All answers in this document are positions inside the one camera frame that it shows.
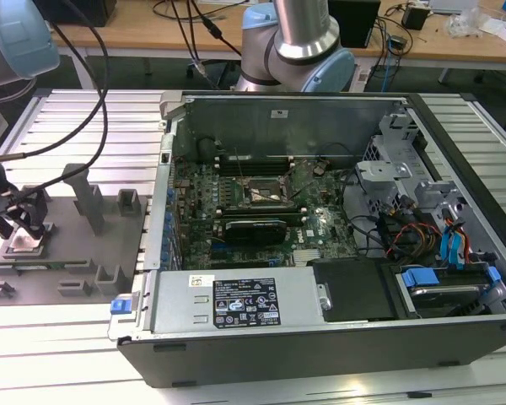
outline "black connector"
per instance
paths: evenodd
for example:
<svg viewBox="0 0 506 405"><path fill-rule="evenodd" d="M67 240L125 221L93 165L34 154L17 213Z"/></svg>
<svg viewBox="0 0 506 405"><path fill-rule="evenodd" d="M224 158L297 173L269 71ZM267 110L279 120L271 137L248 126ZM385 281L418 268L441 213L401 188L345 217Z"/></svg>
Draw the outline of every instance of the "black connector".
<svg viewBox="0 0 506 405"><path fill-rule="evenodd" d="M388 37L388 47L392 51L403 51L405 49L407 40L403 38L402 36L398 35L390 35Z"/></svg>
<svg viewBox="0 0 506 405"><path fill-rule="evenodd" d="M210 20L208 17L201 15L202 24L206 27L211 36L213 36L216 40L221 40L223 38L223 32Z"/></svg>
<svg viewBox="0 0 506 405"><path fill-rule="evenodd" d="M410 208L414 208L416 206L416 201L414 201L412 198L410 198L409 196L403 194L400 198L399 198L399 204L403 207L403 208L407 208L407 209L410 209Z"/></svg>
<svg viewBox="0 0 506 405"><path fill-rule="evenodd" d="M453 219L452 214L450 213L449 209L442 208L440 211L442 213L442 219L445 221L446 219Z"/></svg>

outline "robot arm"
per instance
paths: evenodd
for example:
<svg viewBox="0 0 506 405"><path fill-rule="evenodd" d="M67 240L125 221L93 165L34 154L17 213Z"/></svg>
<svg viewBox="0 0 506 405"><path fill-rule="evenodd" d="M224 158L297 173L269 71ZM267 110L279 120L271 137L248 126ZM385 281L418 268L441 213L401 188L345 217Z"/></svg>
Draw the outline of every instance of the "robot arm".
<svg viewBox="0 0 506 405"><path fill-rule="evenodd" d="M274 0L244 14L238 91L341 91L354 70L327 0Z"/></svg>
<svg viewBox="0 0 506 405"><path fill-rule="evenodd" d="M44 19L31 0L0 0L0 85L30 80L58 66L60 57ZM0 120L0 135L5 121ZM44 232L46 201L37 192L12 204L19 191L9 183L0 165L0 236L7 239L13 227L6 219L40 239Z"/></svg>
<svg viewBox="0 0 506 405"><path fill-rule="evenodd" d="M0 85L30 80L60 63L57 45L31 0L0 0Z"/></svg>

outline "workbench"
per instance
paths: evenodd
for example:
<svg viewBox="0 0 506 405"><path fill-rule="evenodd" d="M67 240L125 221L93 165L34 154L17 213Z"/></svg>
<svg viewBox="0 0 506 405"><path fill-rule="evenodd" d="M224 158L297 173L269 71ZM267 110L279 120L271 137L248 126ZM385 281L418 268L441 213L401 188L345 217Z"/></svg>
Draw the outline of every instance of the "workbench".
<svg viewBox="0 0 506 405"><path fill-rule="evenodd" d="M383 0L379 15L383 15L389 6L398 3L401 3L401 0ZM118 0L116 10L107 26L98 29L112 57L190 58L177 23L152 13L154 4L153 0ZM503 0L481 0L481 5L484 7L482 11L494 18L501 18L502 4ZM160 10L165 10L164 5L160 7ZM201 4L200 7L202 11L209 11L217 6ZM177 8L180 16L186 15L183 3L177 3ZM225 19L217 21L225 39L239 49L242 42L241 23L244 10L244 6L228 8L219 14L223 15ZM172 14L172 9L170 8L167 12ZM396 12L391 18L401 22L402 15L403 12ZM506 70L505 41L486 33L481 38L452 39L444 30L447 18L443 15L430 16L421 31L411 31L414 45L410 53L401 59L402 66ZM236 60L240 58L223 42L214 40L202 24L194 25L196 44L201 59ZM87 28L74 25L62 28L78 48L81 56L102 55L97 41ZM397 35L399 33L399 35L407 36L392 23L388 23L388 30L391 34ZM73 58L82 88L93 89L92 81L81 63L73 57L69 48L57 35L54 36L54 39L59 45L60 53ZM352 49L357 67L350 91L363 92L370 69L377 62L381 49L380 32L377 29L374 29L367 48Z"/></svg>
<svg viewBox="0 0 506 405"><path fill-rule="evenodd" d="M164 131L159 113L161 94L161 90L109 92L108 142L89 172L89 181L98 184L104 195L116 194L121 188L152 194ZM476 173L481 173L484 156L490 160L491 172L481 173L482 179L490 176L489 180L494 180L497 169L506 168L506 133L478 103L467 104L457 94L428 94L423 98L437 117L443 117L442 125ZM56 141L86 117L96 100L97 94L91 90L40 92L26 107L0 154ZM99 113L74 140L46 156L8 162L9 180L21 187L50 179L68 162L88 160L100 142L101 122ZM461 133L465 130L459 122L473 122L470 129L480 136L469 138L468 133ZM440 168L441 162L433 162ZM497 198L506 192L506 185L502 190L491 187L495 185L488 188L496 191ZM49 187L48 192L51 197L73 194L65 184ZM150 213L148 209L145 230L150 227ZM145 243L143 237L138 248L138 271L143 269ZM139 288L138 281L140 278L133 289ZM0 404L395 404L428 395L432 397L421 399L420 404L506 404L506 347L467 366L155 390L144 383L108 339L109 319L108 304L0 306ZM266 356L266 367L270 367L269 348L259 355Z"/></svg>

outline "power cord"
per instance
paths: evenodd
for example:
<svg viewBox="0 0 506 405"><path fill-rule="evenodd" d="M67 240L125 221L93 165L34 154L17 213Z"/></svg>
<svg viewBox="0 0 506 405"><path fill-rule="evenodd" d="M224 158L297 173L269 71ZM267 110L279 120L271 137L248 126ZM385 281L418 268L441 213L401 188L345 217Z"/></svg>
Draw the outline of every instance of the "power cord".
<svg viewBox="0 0 506 405"><path fill-rule="evenodd" d="M13 203L20 203L25 198L29 197L30 195L32 195L32 194L34 194L36 192L44 190L45 188L47 188L49 186L53 186L53 185L55 185L57 183L60 183L60 182L62 182L64 180L66 180L66 179L69 179L69 178L71 178L73 176L76 176L79 173L82 173L83 171L87 170L101 156L101 153L103 152L103 148L105 147L105 142L107 140L107 133L109 131L109 117L108 117L108 114L107 114L107 107L106 107L106 104L105 104L105 97L106 97L106 95L107 95L107 93L109 91L109 77L110 77L110 59L109 59L109 53L107 51L107 47L105 46L105 43L101 39L101 36L98 33L98 31L95 29L95 27L92 25L92 23L86 18L86 16L77 8L77 6L75 6L70 0L60 0L60 1L64 5L66 5L74 14L76 14L77 17L83 22L83 24L86 25L90 29L90 31L95 36L95 38L98 41L98 43L100 44L101 51L103 52L103 57L105 59L105 78L104 78L103 89L101 89L98 85L96 85L97 92L98 92L98 95L100 97L98 103L96 104L97 109L94 108L94 111L92 111L92 113L90 113L90 115L89 115L89 116L91 116L89 118L89 120L87 119L87 120L84 121L84 122L86 122L86 124L88 124L88 122L92 119L92 117L95 115L95 113L99 109L99 105L101 106L101 109L102 109L102 112L103 112L103 132L101 134L101 141L100 141L100 145L99 145L98 149L96 150L94 156L92 156L92 158L87 163L85 163L84 165L80 166L76 170L73 170L73 171L67 173L66 175L60 175L60 176L58 176L57 178L55 178L53 180L47 181L47 182L45 182L43 184L40 184L40 185L38 185L36 187L32 187L29 190L21 192L19 195L17 195L13 199ZM64 40L64 42L66 43L66 45L71 49L71 51L75 55L75 57L81 62L81 64L83 65L83 67L88 72L88 74L89 74L90 78L92 79L92 81L94 81L94 83L96 83L94 72L93 72L92 68L80 56L80 54L78 53L78 51L75 48L75 46L71 43L71 41L60 30L60 27L58 27L56 24L52 24L52 26L55 29L55 31L58 33L58 35ZM81 131L81 129L78 129L78 131L76 133L73 133L73 132L75 132L75 131L73 131L69 135L67 135L65 138L63 138L60 141L58 141L57 143L54 143L52 145L49 145L48 147L39 149L39 150L34 151L34 152L29 152L29 153L27 153L27 155L30 154L30 156L32 156L32 155L36 155L36 154L45 153L48 150L53 150L53 149L57 148L58 146L60 146L60 145L64 144L65 142L67 142L69 139L73 138L80 131Z"/></svg>
<svg viewBox="0 0 506 405"><path fill-rule="evenodd" d="M192 3L193 3L193 8L198 13L198 15L201 17L202 24L206 27L206 29L208 30L210 35L212 35L212 37L215 38L216 40L222 41L234 53L236 53L237 55L239 55L241 57L242 56L241 52L238 51L238 49L236 49L236 47L233 46L230 42L228 42L227 40L225 40L223 38L223 32L219 29L219 27L217 27L217 25L215 25L215 23L212 20L210 20L205 14L202 13L201 9L199 8L199 6L196 5L195 1L192 1Z"/></svg>
<svg viewBox="0 0 506 405"><path fill-rule="evenodd" d="M219 13L221 11L224 11L228 8L232 8L232 7L236 7L236 6L240 6L242 4L246 4L248 3L250 0L244 0L242 2L239 2L239 3L234 3L234 4L229 4L227 6L223 6L223 7L220 7L220 8L216 8L215 10L212 10L212 11L208 11L206 13L204 13L205 16L209 16L209 15L213 15L215 13ZM162 17L164 19L170 19L172 21L176 21L177 19L181 20L181 21L189 21L189 16L188 17L181 17L181 16L172 16L172 15L168 15L167 13L161 13L160 11L158 11L158 7L162 4L167 4L167 6L169 5L169 0L162 0L160 2L157 2L154 4L154 6L152 7L152 12L156 15L158 15L159 17ZM201 22L201 16L200 15L193 15L191 16L193 18L193 22L196 22L196 23L200 23Z"/></svg>
<svg viewBox="0 0 506 405"><path fill-rule="evenodd" d="M186 0L187 4L187 11L189 16L191 16L191 7L190 7L190 0ZM214 90L219 90L218 86L215 85L212 80L208 77L206 73L206 69L204 68L204 65L202 65L201 60L198 57L198 53L196 51L196 44L195 44L195 30L193 29L193 17L189 18L188 20L190 23L190 29L191 29L191 44L192 47L189 44L189 41L187 40L186 31L184 30L184 26L182 25L182 20L178 17L178 10L176 9L175 0L170 0L170 6L173 9L173 12L175 13L176 19L175 21L178 23L178 26L180 28L180 33L182 34L182 38L184 39L184 42L186 43L187 50L189 51L189 55L191 57L191 60L193 61L193 64L195 65L196 70L207 80L208 84L210 84L210 87Z"/></svg>
<svg viewBox="0 0 506 405"><path fill-rule="evenodd" d="M389 21L393 24L396 24L398 27L400 27L402 30L404 30L408 34L409 41L408 41L408 46L405 46L405 49L403 49L401 51L396 51L395 49L391 48L387 44L388 40L390 39L390 34L388 34L388 31L387 31L387 24L386 24L387 21ZM412 47L414 46L414 38L412 37L412 33L407 28L405 28L403 25L401 25L397 21L395 21L393 19L389 19L387 17L378 16L375 21L375 27L378 28L380 31L380 37L382 40L382 50L380 52L379 58L377 59L377 62L375 63L375 65L371 69L369 79L371 79L372 77L382 78L383 79L383 88L384 88L384 91L386 91L390 88L397 73L399 72L399 67L401 65L401 59L406 54L408 54L411 51ZM397 60L395 63L395 67L396 67L395 71L391 75L388 75L387 72L385 72L385 74L383 74L380 77L375 75L377 70L379 70L380 65L382 65L382 66L386 65L387 59L390 57L390 55L397 57ZM387 84L384 84L386 79L389 79L390 82L388 82Z"/></svg>
<svg viewBox="0 0 506 405"><path fill-rule="evenodd" d="M37 82L37 78L31 79L21 90L19 90L15 94L7 95L6 97L2 97L0 99L0 104L8 103L9 101L15 101L20 99L23 95L28 94L34 87Z"/></svg>

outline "wooden table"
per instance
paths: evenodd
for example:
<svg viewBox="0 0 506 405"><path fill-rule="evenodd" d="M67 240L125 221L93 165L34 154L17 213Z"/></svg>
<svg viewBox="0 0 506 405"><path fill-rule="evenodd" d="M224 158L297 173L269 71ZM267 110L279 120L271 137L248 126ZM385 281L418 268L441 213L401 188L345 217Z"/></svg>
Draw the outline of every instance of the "wooden table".
<svg viewBox="0 0 506 405"><path fill-rule="evenodd" d="M392 4L401 0L384 0L380 15ZM98 29L109 54L117 57L179 57L189 58L189 53L175 21L163 19L152 13L153 0L118 0L116 11L106 27ZM502 15L503 0L482 0L483 11L495 18ZM177 3L180 15L186 15L183 3ZM217 6L201 5L202 11ZM240 49L242 32L241 20L245 7L238 6L224 10L220 15L225 19L217 22L225 39ZM402 12L391 16L401 22ZM467 68L484 70L506 70L506 42L484 33L481 38L466 37L452 39L444 29L447 17L433 15L428 18L421 31L411 31L414 45L402 60L402 66L424 68ZM64 26L67 37L78 48L83 57L100 56L102 52L88 29L78 26ZM388 23L392 35L408 36L394 24ZM197 48L202 59L238 59L224 43L214 40L202 24L195 24ZM72 53L57 37L60 53ZM353 49L357 69L353 77L351 91L363 91L369 72L381 53L380 32L375 29L366 49ZM79 80L84 89L93 85L79 61L73 58Z"/></svg>

